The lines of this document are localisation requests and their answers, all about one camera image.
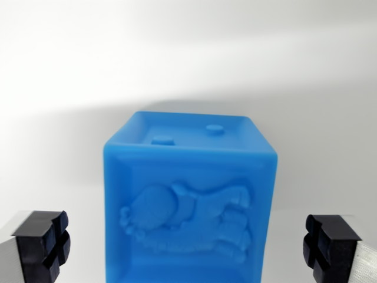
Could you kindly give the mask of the black-tipped silver gripper left finger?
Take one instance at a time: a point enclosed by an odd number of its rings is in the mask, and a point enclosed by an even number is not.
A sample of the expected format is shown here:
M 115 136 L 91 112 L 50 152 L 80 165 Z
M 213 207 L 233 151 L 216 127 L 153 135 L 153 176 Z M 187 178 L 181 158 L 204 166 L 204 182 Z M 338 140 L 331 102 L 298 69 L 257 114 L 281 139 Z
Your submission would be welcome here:
M 1 282 L 55 282 L 71 247 L 66 211 L 22 210 L 1 228 Z

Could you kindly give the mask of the black-tipped silver gripper right finger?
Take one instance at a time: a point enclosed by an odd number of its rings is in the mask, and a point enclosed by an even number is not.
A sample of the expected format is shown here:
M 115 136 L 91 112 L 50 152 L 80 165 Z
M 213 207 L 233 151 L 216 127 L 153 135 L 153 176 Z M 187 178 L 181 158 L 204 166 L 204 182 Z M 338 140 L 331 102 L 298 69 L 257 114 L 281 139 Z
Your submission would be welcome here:
M 355 215 L 306 218 L 303 257 L 316 282 L 376 282 L 376 225 Z

